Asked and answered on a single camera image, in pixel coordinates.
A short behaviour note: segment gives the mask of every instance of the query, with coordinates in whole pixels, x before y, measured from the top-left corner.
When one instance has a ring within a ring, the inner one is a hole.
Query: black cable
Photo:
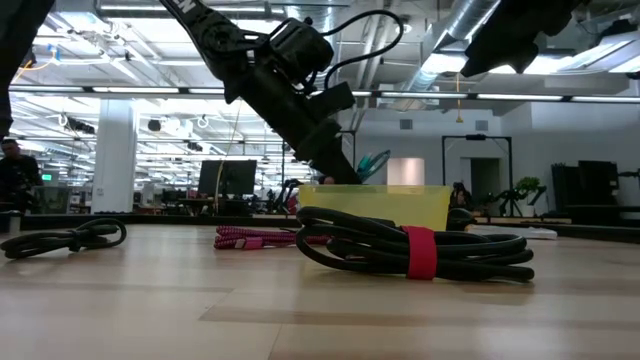
[[[118,231],[120,238],[116,241],[103,236]],[[0,250],[9,259],[22,259],[64,248],[73,252],[78,252],[81,248],[109,248],[122,244],[126,237],[127,229],[122,222],[116,219],[98,219],[67,232],[40,232],[18,236],[0,244]]]
[[[330,209],[305,207],[297,213],[304,227],[296,245],[312,260],[339,270],[376,274],[406,274],[409,269],[409,237],[400,228],[372,219]],[[311,248],[308,236],[331,236],[327,250],[335,257]],[[436,277],[482,281],[493,278],[526,282],[531,268],[513,266],[533,258],[527,240],[516,235],[475,235],[464,232],[435,233]]]
[[[367,59],[371,59],[374,58],[376,56],[382,55],[384,53],[386,53],[387,51],[393,49],[396,45],[398,45],[398,43],[400,42],[400,40],[402,40],[402,36],[404,35],[404,24],[402,23],[402,19],[400,19],[400,17],[394,13],[392,13],[391,11],[388,10],[370,10],[370,11],[365,11],[362,14],[356,15],[354,17],[352,17],[351,19],[347,20],[344,24],[338,26],[335,29],[329,30],[327,32],[324,33],[320,33],[320,35],[322,36],[331,36],[334,35],[342,30],[344,30],[347,26],[353,24],[354,22],[363,19],[365,17],[369,17],[369,16],[373,16],[373,15],[382,15],[382,16],[388,16],[390,18],[392,18],[399,26],[399,30],[398,30],[398,36],[396,36],[396,38],[393,40],[393,42],[391,42],[391,44],[383,47],[380,50],[376,50],[372,53],[369,54],[364,54],[364,55],[360,55],[360,56],[356,56],[354,58],[351,59],[347,59],[344,61],[341,61],[335,65],[333,65],[329,71],[327,72],[327,76],[324,78],[324,88],[328,89],[329,88],[329,80],[331,79],[331,75],[333,75],[333,73],[335,73],[336,71],[338,71],[338,69],[340,69],[343,66],[349,65],[349,64],[353,64],[356,62],[360,62],[363,60],[367,60]]]

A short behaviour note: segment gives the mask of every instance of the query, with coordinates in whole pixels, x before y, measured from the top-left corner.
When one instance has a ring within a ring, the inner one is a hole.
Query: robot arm
[[[340,126],[329,116],[355,103],[347,83],[310,96],[333,58],[310,19],[287,19],[272,34],[242,30],[200,0],[160,0],[191,37],[225,101],[241,97],[295,151],[300,161],[342,184],[360,179],[342,153]]]

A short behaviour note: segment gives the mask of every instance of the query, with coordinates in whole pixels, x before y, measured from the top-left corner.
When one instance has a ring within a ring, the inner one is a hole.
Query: wall
[[[638,86],[619,96],[636,96]],[[577,165],[579,160],[613,161],[619,171],[640,168],[640,106],[571,103],[522,105],[502,117],[505,135],[513,136],[514,178],[540,177],[548,187],[549,208],[555,209],[551,165]],[[618,201],[639,205],[637,179],[620,179]],[[544,201],[536,210],[547,211]]]
[[[398,136],[398,137],[429,137],[440,135],[476,134],[476,120],[489,121],[489,131],[486,135],[500,135],[501,121],[493,116],[491,110],[463,110],[463,123],[457,123],[458,112],[451,110],[407,111],[399,112],[386,109],[366,110],[358,135],[364,136]],[[400,119],[413,120],[412,130],[400,130]]]
[[[507,187],[506,154],[493,141],[454,141],[448,140],[447,151],[447,184],[463,178],[463,163],[467,158],[498,158],[502,159],[503,188]],[[377,154],[384,150],[391,150],[392,158],[423,158],[425,160],[425,183],[427,185],[442,184],[442,151],[440,137],[405,138],[358,135],[356,141],[356,157],[362,158],[366,154]],[[387,168],[381,169],[372,176],[367,183],[382,185],[386,183]]]

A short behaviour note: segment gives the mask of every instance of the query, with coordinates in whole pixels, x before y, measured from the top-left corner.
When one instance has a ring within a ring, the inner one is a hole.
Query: green object
[[[539,187],[540,187],[540,179],[532,176],[523,177],[516,184],[516,190],[524,194],[525,197],[531,193],[538,191]]]

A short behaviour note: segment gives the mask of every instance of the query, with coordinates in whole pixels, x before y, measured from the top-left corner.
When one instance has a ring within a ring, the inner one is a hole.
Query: fluorescent light
[[[10,85],[9,91],[16,92],[83,92],[80,86],[33,86],[33,85]]]
[[[536,57],[531,65],[529,65],[524,73],[532,74],[532,75],[549,75],[558,72],[558,69],[566,64],[568,61],[571,61],[571,57],[567,56],[564,58],[557,58],[551,56],[538,56]],[[499,66],[495,69],[489,70],[492,74],[515,74],[516,71],[509,65]]]
[[[192,94],[224,95],[224,89],[190,88]]]
[[[264,11],[264,8],[260,7],[227,7],[216,6],[216,11],[222,12],[260,12]],[[100,10],[109,11],[166,11],[164,6],[159,5],[102,5]],[[284,14],[283,9],[271,9],[274,14]]]
[[[640,71],[640,56],[637,56],[624,64],[611,69],[609,72],[633,73]]]
[[[73,164],[73,167],[77,167],[78,169],[82,170],[91,170],[91,167],[87,165]]]
[[[113,93],[150,93],[150,94],[177,94],[178,88],[165,87],[94,87],[95,92],[113,92]]]
[[[465,93],[445,93],[445,92],[396,92],[396,91],[383,91],[380,94],[383,98],[397,98],[397,99],[466,99]]]
[[[152,61],[154,64],[165,66],[204,66],[205,63],[202,60],[158,60]]]
[[[467,59],[460,55],[431,54],[421,69],[434,74],[460,72],[466,62]]]
[[[31,150],[31,151],[38,151],[38,152],[45,151],[44,146],[36,144],[31,141],[18,140],[18,143],[20,144],[20,148],[23,150]]]
[[[574,96],[573,102],[594,102],[594,103],[627,103],[640,104],[640,97],[628,96]]]
[[[100,6],[100,10],[111,10],[111,11],[166,11],[167,9],[164,6],[160,5],[102,5]]]
[[[478,100],[560,101],[560,95],[478,94]]]
[[[371,91],[353,91],[352,94],[355,97],[369,97],[371,96]]]

